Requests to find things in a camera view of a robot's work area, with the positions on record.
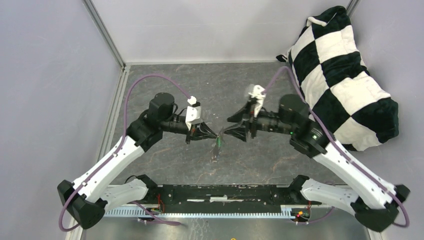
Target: white square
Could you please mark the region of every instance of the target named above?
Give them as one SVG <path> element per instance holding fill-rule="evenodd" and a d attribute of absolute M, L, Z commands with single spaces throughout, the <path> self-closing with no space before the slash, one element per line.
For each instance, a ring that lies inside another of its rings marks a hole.
<path fill-rule="evenodd" d="M 351 30 L 352 26 L 347 26 L 341 31 L 325 34 L 315 40 L 320 63 L 358 51 Z"/>
<path fill-rule="evenodd" d="M 390 97 L 364 71 L 353 79 L 348 77 L 332 86 L 331 92 L 351 116 L 369 104 Z"/>
<path fill-rule="evenodd" d="M 349 117 L 335 132 L 334 136 L 342 144 L 352 144 L 358 151 L 381 145 L 377 134 Z"/>
<path fill-rule="evenodd" d="M 302 81 L 301 87 L 305 94 L 306 102 L 309 104 L 311 109 L 314 108 L 315 104 L 317 104 L 324 92 L 329 89 L 321 64 L 310 71 L 310 73 Z"/>
<path fill-rule="evenodd" d="M 291 59 L 293 62 L 298 56 L 299 52 L 304 49 L 308 44 L 312 43 L 315 40 L 314 33 L 312 32 L 312 27 L 308 27 L 303 34 L 299 37 L 297 42 L 291 48 Z"/>

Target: robotic arm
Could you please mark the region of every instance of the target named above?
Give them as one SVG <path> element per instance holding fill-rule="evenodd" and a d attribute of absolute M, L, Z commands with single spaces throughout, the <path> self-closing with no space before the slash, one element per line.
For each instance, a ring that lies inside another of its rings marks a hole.
<path fill-rule="evenodd" d="M 83 229 L 91 228 L 98 223 L 108 210 L 131 201 L 141 200 L 146 196 L 148 188 L 139 179 L 113 188 L 107 187 L 131 162 L 161 140 L 163 132 L 183 134 L 186 136 L 187 144 L 191 140 L 217 137 L 203 122 L 200 103 L 194 97 L 191 97 L 188 103 L 190 106 L 187 107 L 186 116 L 181 113 L 175 114 L 174 97 L 169 93 L 157 94 L 150 101 L 148 110 L 145 110 L 137 120 L 129 125 L 126 136 L 121 137 L 96 165 L 73 182 L 63 180 L 57 186 L 63 205 L 78 189 L 77 186 L 83 186 L 66 208 Z M 120 147 L 122 138 L 124 138 L 124 142 Z M 110 156 L 113 156 L 113 159 L 108 162 Z M 102 167 L 90 181 L 85 182 L 87 176 L 100 166 Z"/>
<path fill-rule="evenodd" d="M 249 133 L 253 139 L 257 131 L 291 135 L 290 144 L 294 149 L 326 166 L 352 188 L 339 188 L 299 175 L 290 185 L 292 198 L 322 202 L 342 209 L 374 231 L 381 232 L 393 224 L 399 211 L 398 203 L 392 196 L 396 196 L 402 203 L 410 190 L 404 185 L 395 186 L 383 180 L 352 156 L 338 140 L 334 140 L 338 148 L 350 158 L 348 161 L 321 126 L 308 118 L 309 107 L 298 95 L 284 95 L 279 100 L 278 112 L 267 112 L 262 107 L 266 97 L 263 91 L 264 88 L 259 85 L 248 88 L 246 105 L 227 119 L 236 124 L 224 133 L 244 142 Z M 370 176 L 387 190 L 373 182 Z"/>

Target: white wall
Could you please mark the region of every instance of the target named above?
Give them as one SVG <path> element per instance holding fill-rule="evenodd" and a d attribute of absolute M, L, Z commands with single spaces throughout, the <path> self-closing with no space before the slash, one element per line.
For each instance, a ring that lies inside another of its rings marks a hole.
<path fill-rule="evenodd" d="M 93 0 L 127 63 L 273 61 L 349 0 Z"/>
<path fill-rule="evenodd" d="M 64 239 L 56 187 L 96 161 L 120 68 L 80 0 L 1 0 L 0 56 L 0 239 Z"/>
<path fill-rule="evenodd" d="M 392 183 L 411 189 L 405 206 L 411 226 L 392 226 L 389 240 L 423 239 L 424 2 L 361 0 L 351 20 L 358 49 L 371 75 L 399 103 L 398 137 L 358 158 Z M 404 223 L 402 214 L 397 222 Z"/>

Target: gray floor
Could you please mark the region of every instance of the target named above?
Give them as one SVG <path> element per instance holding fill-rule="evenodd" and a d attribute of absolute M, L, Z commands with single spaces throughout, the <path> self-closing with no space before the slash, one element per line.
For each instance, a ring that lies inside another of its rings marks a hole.
<path fill-rule="evenodd" d="M 312 209 L 314 219 L 328 209 Z M 169 218 L 182 226 L 144 225 L 134 218 L 104 217 L 85 233 L 86 240 L 369 240 L 350 214 L 335 210 L 324 221 L 296 226 L 288 219 Z"/>
<path fill-rule="evenodd" d="M 210 63 L 135 65 L 130 68 L 126 89 L 145 74 L 160 73 L 176 80 L 201 102 L 204 121 L 216 132 L 230 123 L 226 118 L 245 103 L 249 84 L 265 87 L 281 63 Z M 167 92 L 175 97 L 179 109 L 187 99 L 171 83 L 150 78 L 132 92 L 128 122 L 148 108 L 155 94 Z M 280 97 L 294 93 L 284 74 L 268 92 L 264 107 L 276 111 Z M 114 144 L 122 134 L 123 107 L 113 135 Z M 164 133 L 163 139 L 127 167 L 113 184 L 122 184 L 130 175 L 147 174 L 158 184 L 289 184 L 298 174 L 318 181 L 341 180 L 330 170 L 296 152 L 289 136 L 259 132 L 255 139 L 242 142 L 227 136 L 217 162 L 212 161 L 213 140 L 185 143 L 185 136 Z"/>

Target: black and white checkered blanket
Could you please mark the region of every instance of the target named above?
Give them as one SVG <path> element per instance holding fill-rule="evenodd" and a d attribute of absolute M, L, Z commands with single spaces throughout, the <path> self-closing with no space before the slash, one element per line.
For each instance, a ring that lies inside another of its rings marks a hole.
<path fill-rule="evenodd" d="M 349 150 L 363 151 L 399 134 L 398 104 L 370 76 L 342 6 L 308 17 L 286 55 L 306 102 Z"/>

